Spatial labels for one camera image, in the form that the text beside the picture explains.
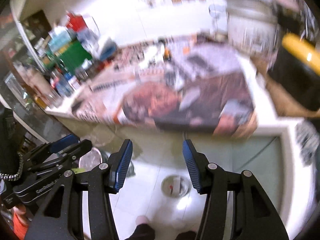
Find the person's left hand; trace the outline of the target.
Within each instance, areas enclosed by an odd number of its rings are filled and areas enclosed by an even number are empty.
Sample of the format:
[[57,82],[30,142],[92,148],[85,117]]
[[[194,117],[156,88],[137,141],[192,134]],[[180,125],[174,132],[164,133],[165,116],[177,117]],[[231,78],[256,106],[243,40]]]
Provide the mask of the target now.
[[13,209],[14,209],[14,212],[18,216],[28,217],[28,218],[33,218],[34,217],[32,212],[30,211],[30,209],[28,207],[24,206],[23,204],[18,204],[16,206],[14,206]]

